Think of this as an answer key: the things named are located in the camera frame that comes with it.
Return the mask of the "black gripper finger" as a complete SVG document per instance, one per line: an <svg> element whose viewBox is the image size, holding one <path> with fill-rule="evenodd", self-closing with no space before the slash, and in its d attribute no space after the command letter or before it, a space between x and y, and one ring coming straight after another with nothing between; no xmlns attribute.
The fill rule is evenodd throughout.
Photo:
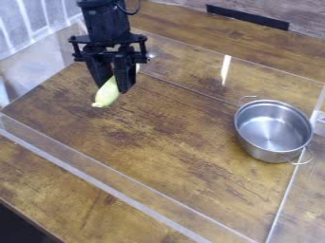
<svg viewBox="0 0 325 243"><path fill-rule="evenodd" d="M87 60L87 69L98 87L102 87L112 76L111 62L106 59L90 59Z"/></svg>
<svg viewBox="0 0 325 243"><path fill-rule="evenodd" d="M114 76L121 93L126 93L137 83L137 64L130 56L114 57Z"/></svg>

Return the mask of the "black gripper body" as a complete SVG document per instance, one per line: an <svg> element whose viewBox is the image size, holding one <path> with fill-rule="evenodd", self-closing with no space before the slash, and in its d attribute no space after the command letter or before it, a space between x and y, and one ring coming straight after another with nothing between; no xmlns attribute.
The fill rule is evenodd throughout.
<svg viewBox="0 0 325 243"><path fill-rule="evenodd" d="M87 27L87 35L68 38L76 61L86 62L104 55L108 61L123 56L133 63L147 62L147 37L131 32L129 21L129 17L138 13L141 4L142 0L138 0L137 9L127 10L126 0L76 0Z"/></svg>

